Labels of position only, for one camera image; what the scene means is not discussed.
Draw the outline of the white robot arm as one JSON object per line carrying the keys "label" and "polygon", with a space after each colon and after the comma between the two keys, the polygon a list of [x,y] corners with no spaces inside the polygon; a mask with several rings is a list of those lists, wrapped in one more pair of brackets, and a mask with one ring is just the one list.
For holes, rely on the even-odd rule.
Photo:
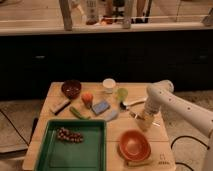
{"label": "white robot arm", "polygon": [[148,84],[147,99],[137,124],[143,131],[147,131],[161,106],[173,110],[209,138],[202,171],[213,171],[213,112],[175,96],[173,91],[174,85],[169,80]]}

